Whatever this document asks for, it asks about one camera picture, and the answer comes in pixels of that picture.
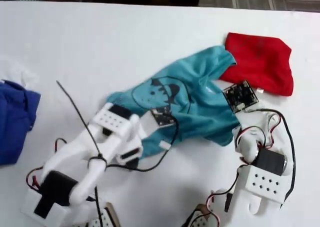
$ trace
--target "circuit board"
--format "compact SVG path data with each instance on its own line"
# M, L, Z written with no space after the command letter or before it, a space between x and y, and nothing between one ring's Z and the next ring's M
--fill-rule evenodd
M223 91L223 95L234 113L259 102L254 90L248 81L234 84Z

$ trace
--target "fabric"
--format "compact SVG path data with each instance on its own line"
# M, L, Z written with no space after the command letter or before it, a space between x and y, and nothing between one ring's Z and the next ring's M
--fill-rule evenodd
M0 165L17 162L36 121L39 101L36 92L11 81L0 82Z
M234 56L237 64L227 69L221 80L231 83L247 80L254 88L281 96L292 95L291 48L281 39L229 33L225 49Z
M222 91L212 83L235 59L224 46L214 46L177 60L153 77L125 92L115 92L107 102L123 106L142 116L153 108L166 107L179 121L175 143L205 137L221 146L232 141L232 129L239 122ZM159 153L161 140L171 142L174 126L162 128L143 140L143 156Z

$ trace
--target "teal t-shirt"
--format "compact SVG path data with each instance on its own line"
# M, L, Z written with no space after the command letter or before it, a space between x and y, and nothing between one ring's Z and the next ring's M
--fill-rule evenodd
M209 47L171 63L136 87L111 94L107 102L123 106L139 116L150 109L166 107L179 121L175 143L204 137L226 146L232 141L232 129L239 122L212 80L217 80L234 64L234 57L224 46ZM142 157L163 151L160 141L170 143L174 132L175 127L170 126L144 139Z

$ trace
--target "cartoon print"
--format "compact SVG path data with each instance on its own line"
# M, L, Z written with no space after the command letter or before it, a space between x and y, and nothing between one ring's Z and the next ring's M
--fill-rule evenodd
M151 78L132 90L138 106L149 110L167 107L172 112L188 113L190 96L185 84L174 77Z

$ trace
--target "black circuit board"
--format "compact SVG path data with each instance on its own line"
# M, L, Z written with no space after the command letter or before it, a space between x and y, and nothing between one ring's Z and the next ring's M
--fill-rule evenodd
M175 121L169 115L171 114L170 108L168 106L158 107L151 110L151 113L158 123L159 127L167 127L173 125Z
M248 81L234 84L223 91L223 95L234 113L259 102L254 90Z

